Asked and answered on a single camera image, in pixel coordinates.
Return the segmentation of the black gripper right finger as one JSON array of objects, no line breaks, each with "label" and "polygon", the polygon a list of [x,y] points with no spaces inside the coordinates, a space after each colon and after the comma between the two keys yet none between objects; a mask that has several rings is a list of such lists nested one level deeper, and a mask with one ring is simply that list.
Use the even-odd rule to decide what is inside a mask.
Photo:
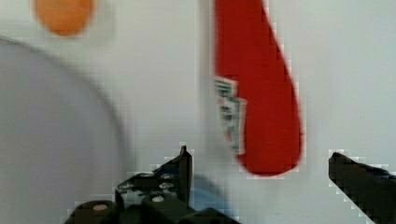
[{"label": "black gripper right finger", "polygon": [[395,224],[396,180],[387,170],[334,152],[328,160],[330,180],[374,224]]}]

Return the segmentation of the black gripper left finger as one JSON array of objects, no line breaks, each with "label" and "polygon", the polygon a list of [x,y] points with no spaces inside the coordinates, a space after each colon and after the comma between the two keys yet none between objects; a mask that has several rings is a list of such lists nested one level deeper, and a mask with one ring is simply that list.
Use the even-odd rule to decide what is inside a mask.
[{"label": "black gripper left finger", "polygon": [[133,175],[117,185],[115,203],[124,209],[127,204],[139,204],[154,193],[174,196],[183,203],[190,201],[192,181],[192,155],[186,145],[179,154],[148,173]]}]

